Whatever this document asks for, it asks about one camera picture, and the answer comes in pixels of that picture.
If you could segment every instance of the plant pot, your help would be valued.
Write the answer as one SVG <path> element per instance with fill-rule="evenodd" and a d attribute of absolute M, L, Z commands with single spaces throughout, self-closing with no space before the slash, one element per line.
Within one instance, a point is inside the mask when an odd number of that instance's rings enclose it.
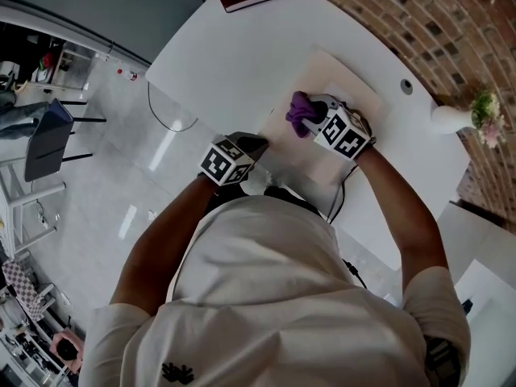
<path fill-rule="evenodd" d="M 436 133 L 455 133 L 464 127 L 475 127 L 471 115 L 471 111 L 451 106 L 436 107 L 431 113 L 432 129 Z"/>

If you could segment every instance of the black chair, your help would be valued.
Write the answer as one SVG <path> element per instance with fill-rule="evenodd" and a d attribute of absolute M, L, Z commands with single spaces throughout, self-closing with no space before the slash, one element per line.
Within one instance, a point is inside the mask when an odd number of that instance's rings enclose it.
<path fill-rule="evenodd" d="M 60 102 L 57 99 L 50 104 L 27 145 L 24 158 L 26 182 L 58 172 L 63 162 L 93 156 L 93 153 L 86 153 L 64 158 L 66 144 L 70 135 L 74 133 L 74 122 L 106 122 L 105 119 L 74 118 L 65 108 L 65 105 L 85 104 L 86 102 Z"/>

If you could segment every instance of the bottle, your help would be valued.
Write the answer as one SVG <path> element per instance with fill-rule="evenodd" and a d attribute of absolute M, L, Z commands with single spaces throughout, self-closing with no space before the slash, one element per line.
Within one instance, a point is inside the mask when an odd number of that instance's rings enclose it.
<path fill-rule="evenodd" d="M 102 61 L 108 61 L 110 59 L 110 57 L 108 55 L 102 55 L 100 53 L 95 53 L 95 57 L 97 57 L 97 59 L 100 59 Z"/>
<path fill-rule="evenodd" d="M 127 79 L 128 81 L 135 81 L 138 78 L 138 73 L 133 72 L 132 70 L 118 69 L 116 73 L 118 73 L 120 76 L 122 76 L 124 79 Z"/>

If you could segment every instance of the black logo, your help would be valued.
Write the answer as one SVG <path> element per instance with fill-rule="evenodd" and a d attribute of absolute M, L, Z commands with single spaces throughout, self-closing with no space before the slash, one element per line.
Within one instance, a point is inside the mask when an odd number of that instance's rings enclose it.
<path fill-rule="evenodd" d="M 243 152 L 238 149 L 234 144 L 232 144 L 229 140 L 224 139 L 216 144 L 219 148 L 221 148 L 232 160 L 237 160 L 241 156 L 243 156 Z"/>
<path fill-rule="evenodd" d="M 170 381 L 171 383 L 179 381 L 183 385 L 194 381 L 194 375 L 192 374 L 193 368 L 187 368 L 185 365 L 179 368 L 172 363 L 169 363 L 169 365 L 163 364 L 161 367 L 163 369 L 163 377 L 166 381 Z"/>
<path fill-rule="evenodd" d="M 351 158 L 364 143 L 365 139 L 350 129 L 340 140 L 340 143 L 335 146 L 335 150 L 342 153 L 344 156 Z"/>
<path fill-rule="evenodd" d="M 346 123 L 336 114 L 325 126 L 322 134 L 326 138 L 327 142 L 330 145 L 333 145 L 344 129 L 346 129 L 346 126 Z"/>
<path fill-rule="evenodd" d="M 223 178 L 230 167 L 231 162 L 215 148 L 212 148 L 208 152 L 206 158 L 204 158 L 204 161 L 201 163 L 201 168 L 207 171 L 217 181 Z"/>
<path fill-rule="evenodd" d="M 249 164 L 242 164 L 240 166 L 237 166 L 233 173 L 227 178 L 227 182 L 238 182 L 243 178 L 243 175 L 245 175 L 251 165 Z"/>

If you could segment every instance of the wooden board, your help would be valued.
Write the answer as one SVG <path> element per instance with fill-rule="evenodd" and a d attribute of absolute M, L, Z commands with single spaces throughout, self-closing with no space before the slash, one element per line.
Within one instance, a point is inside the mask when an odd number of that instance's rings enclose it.
<path fill-rule="evenodd" d="M 380 97 L 351 70 L 323 50 L 314 51 L 302 72 L 273 109 L 260 135 L 268 139 L 270 152 L 285 164 L 305 173 L 320 185 L 339 181 L 350 163 L 313 142 L 314 136 L 299 138 L 292 124 L 285 120 L 293 92 L 301 90 L 309 95 L 331 94 L 360 110 L 369 121 L 373 133 L 384 118 Z"/>

